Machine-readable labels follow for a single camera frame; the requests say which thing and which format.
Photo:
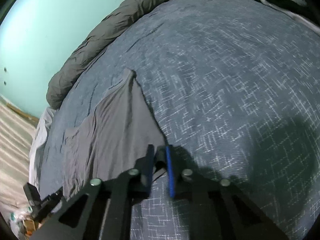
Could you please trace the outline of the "dark grey rolled duvet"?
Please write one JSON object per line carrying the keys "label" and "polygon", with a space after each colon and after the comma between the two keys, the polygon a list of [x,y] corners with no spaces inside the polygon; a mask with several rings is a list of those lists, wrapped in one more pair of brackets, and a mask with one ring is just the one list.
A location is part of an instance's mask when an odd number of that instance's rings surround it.
{"label": "dark grey rolled duvet", "polygon": [[48,83],[46,99],[52,109],[59,109],[80,75],[117,37],[141,17],[169,0],[124,0],[107,15],[73,51]]}

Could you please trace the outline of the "light grey cloth bedside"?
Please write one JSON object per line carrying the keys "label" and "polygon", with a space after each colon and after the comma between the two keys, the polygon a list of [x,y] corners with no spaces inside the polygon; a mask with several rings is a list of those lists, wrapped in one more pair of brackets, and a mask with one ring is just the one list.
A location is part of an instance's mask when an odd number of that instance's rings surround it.
{"label": "light grey cloth bedside", "polygon": [[29,183],[40,189],[41,165],[44,148],[48,139],[56,110],[47,107],[39,118],[33,142],[29,151]]}

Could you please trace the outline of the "beige striped curtain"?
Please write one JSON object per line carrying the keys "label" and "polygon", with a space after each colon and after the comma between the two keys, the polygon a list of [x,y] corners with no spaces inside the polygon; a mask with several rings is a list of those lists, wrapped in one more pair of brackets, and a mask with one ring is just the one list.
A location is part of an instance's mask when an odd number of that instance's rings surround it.
{"label": "beige striped curtain", "polygon": [[6,222],[28,205],[23,185],[29,179],[29,151],[38,122],[1,98],[1,215]]}

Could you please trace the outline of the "grey garment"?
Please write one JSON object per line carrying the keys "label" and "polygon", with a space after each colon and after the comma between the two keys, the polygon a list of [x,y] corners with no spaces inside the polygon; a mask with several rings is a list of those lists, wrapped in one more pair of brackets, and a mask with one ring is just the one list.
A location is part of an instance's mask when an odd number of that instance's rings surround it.
{"label": "grey garment", "polygon": [[73,197],[93,178],[117,178],[146,155],[149,145],[164,144],[135,72],[125,69],[81,125],[65,132],[63,195]]}

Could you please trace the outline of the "blue patterned bed sheet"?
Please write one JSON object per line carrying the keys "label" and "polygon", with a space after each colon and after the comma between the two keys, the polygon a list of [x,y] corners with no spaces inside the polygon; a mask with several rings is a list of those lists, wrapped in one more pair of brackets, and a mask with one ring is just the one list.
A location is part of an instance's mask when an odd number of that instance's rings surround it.
{"label": "blue patterned bed sheet", "polygon": [[40,194],[63,184],[65,132],[124,69],[137,74],[168,142],[227,178],[286,233],[319,215],[319,36],[254,0],[170,0],[118,37],[54,115]]}

